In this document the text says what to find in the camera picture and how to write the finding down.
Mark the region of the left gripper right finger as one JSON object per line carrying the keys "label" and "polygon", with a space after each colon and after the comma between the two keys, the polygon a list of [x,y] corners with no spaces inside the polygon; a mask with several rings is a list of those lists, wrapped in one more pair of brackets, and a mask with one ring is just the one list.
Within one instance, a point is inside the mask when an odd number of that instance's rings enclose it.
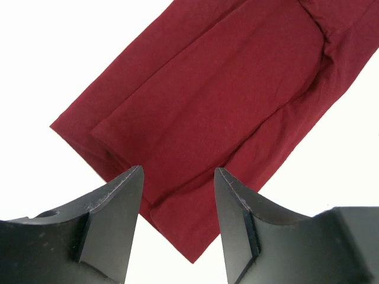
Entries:
{"label": "left gripper right finger", "polygon": [[229,283],[378,282],[378,208],[334,207],[314,217],[254,192],[226,169],[214,189]]}

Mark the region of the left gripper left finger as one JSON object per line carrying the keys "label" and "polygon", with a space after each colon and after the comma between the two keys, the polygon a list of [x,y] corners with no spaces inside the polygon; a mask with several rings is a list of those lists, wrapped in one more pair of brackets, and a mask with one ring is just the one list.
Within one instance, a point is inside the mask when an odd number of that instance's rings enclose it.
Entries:
{"label": "left gripper left finger", "polygon": [[134,166],[35,218],[1,222],[1,282],[124,283],[142,200]]}

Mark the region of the maroon t shirt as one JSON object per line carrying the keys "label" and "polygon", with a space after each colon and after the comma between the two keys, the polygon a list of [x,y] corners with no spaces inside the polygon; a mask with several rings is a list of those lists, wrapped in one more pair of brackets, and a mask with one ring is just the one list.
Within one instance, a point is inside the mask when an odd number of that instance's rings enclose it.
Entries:
{"label": "maroon t shirt", "polygon": [[173,1],[51,128],[187,260],[219,235],[214,171],[258,191],[378,49],[377,1]]}

